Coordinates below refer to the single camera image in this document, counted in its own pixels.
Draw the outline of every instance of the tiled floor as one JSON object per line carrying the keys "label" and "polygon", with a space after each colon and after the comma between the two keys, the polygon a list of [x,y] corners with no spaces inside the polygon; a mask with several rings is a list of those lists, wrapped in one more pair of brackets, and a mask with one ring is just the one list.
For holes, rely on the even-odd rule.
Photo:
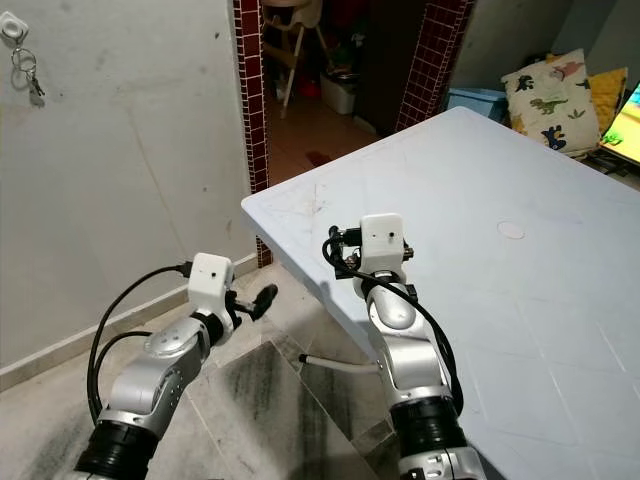
{"label": "tiled floor", "polygon": [[280,108],[267,97],[271,185],[314,168],[307,152],[320,152],[335,160],[379,139],[356,126],[350,115],[338,115],[319,98],[298,95],[289,104],[284,119],[280,118]]}
{"label": "tiled floor", "polygon": [[[268,283],[280,289],[274,305],[213,350],[147,478],[397,478],[397,446],[379,378],[298,363],[302,352],[366,359],[281,266],[241,277],[234,287],[242,298],[253,298]],[[144,329],[158,330],[188,312],[180,307]],[[103,396],[141,341],[127,339],[109,354]],[[73,467],[92,429],[86,361],[82,355],[0,395],[0,478],[59,479]]]}

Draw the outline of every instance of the baseboard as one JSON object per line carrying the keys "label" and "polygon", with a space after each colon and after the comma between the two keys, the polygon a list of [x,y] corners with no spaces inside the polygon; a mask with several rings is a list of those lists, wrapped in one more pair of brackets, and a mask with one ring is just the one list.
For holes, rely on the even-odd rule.
{"label": "baseboard", "polygon": [[[234,263],[235,276],[241,277],[258,268],[258,257],[253,253]],[[186,302],[187,286],[185,285],[111,318],[104,329],[104,338],[110,338],[142,325]],[[0,392],[86,352],[91,347],[96,329],[97,326],[87,328],[11,365],[0,368]]]}

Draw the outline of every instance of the doorframe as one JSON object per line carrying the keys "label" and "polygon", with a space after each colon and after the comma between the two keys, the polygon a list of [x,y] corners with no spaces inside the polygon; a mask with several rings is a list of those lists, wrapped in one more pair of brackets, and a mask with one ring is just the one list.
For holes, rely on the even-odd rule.
{"label": "doorframe", "polygon": [[[395,131],[438,113],[462,46],[475,0],[426,2],[424,20],[398,105]],[[233,0],[238,77],[251,194],[269,187],[271,136],[266,117],[262,63],[262,2]],[[269,248],[256,237],[258,267],[273,261]]]}

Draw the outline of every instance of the key ring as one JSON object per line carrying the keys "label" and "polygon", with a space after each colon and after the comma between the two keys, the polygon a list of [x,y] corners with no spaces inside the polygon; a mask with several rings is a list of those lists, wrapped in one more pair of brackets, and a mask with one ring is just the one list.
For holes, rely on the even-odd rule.
{"label": "key ring", "polygon": [[[21,58],[22,53],[26,53],[28,57],[26,59],[22,59]],[[25,68],[23,66],[25,61],[26,62],[31,61],[33,65],[31,65],[29,68]],[[13,53],[11,54],[11,63],[15,68],[20,70],[22,73],[29,74],[35,71],[37,62],[36,62],[36,56],[33,54],[31,50],[29,50],[28,48],[16,47],[13,49]]]}

